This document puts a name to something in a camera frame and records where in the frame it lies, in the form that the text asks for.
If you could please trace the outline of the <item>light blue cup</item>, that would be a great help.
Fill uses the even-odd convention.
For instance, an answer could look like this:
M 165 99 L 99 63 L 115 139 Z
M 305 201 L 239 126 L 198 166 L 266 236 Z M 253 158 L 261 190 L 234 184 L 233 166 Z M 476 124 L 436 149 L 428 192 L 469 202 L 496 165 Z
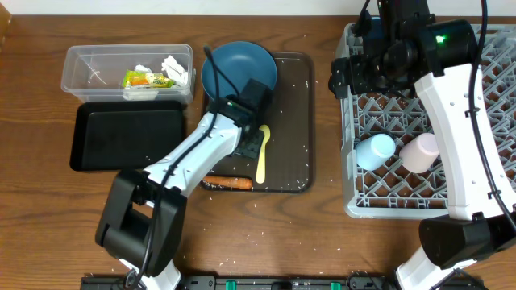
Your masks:
M 364 170 L 376 170 L 390 159 L 395 151 L 396 144 L 389 135 L 374 135 L 357 144 L 356 162 Z

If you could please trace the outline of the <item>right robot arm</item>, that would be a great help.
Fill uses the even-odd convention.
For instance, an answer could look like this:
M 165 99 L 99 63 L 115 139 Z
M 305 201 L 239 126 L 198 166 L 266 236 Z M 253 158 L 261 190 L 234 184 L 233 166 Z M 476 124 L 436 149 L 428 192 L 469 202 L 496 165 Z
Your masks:
M 421 246 L 400 265 L 394 289 L 480 288 L 475 262 L 515 244 L 515 193 L 502 167 L 483 99 L 485 30 L 439 23 L 424 1 L 380 1 L 360 12 L 339 42 L 329 89 L 342 112 L 343 181 L 356 188 L 361 151 L 354 97 L 408 94 L 427 112 L 447 186 L 447 213 L 419 225 Z

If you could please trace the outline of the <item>pink cup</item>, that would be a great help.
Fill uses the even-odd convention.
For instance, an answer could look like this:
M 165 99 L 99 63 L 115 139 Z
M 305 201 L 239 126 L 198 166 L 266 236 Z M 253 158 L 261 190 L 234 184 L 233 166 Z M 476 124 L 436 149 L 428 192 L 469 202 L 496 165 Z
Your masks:
M 436 137 L 432 133 L 423 133 L 407 143 L 399 153 L 402 166 L 413 173 L 424 173 L 439 156 Z

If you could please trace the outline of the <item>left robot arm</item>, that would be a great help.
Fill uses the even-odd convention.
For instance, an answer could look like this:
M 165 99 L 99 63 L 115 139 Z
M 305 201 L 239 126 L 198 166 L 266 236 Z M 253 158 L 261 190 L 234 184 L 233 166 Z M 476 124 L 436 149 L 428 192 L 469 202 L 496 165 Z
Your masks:
M 254 138 L 272 96 L 272 87 L 251 79 L 236 95 L 214 97 L 194 132 L 163 159 L 117 174 L 95 241 L 130 268 L 121 288 L 177 287 L 173 256 L 188 197 L 213 166 Z

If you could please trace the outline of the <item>white tissue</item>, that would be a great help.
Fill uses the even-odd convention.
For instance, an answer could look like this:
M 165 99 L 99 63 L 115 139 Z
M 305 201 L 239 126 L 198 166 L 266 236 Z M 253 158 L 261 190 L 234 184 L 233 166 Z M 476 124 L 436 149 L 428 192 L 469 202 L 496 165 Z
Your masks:
M 188 71 L 178 64 L 176 59 L 173 56 L 168 56 L 161 63 L 161 72 L 153 72 L 150 68 L 147 68 L 141 64 L 135 66 L 135 69 L 132 71 L 140 71 L 146 73 L 161 73 L 165 77 L 174 81 L 174 85 L 170 88 L 184 88 L 189 83 L 189 73 Z

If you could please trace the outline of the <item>yellow green snack wrapper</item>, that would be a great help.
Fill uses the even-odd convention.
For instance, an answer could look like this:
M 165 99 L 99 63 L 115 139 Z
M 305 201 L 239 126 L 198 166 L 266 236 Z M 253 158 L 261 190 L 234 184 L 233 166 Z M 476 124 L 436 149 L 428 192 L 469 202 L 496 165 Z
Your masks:
M 170 88 L 174 81 L 158 72 L 127 71 L 123 88 Z

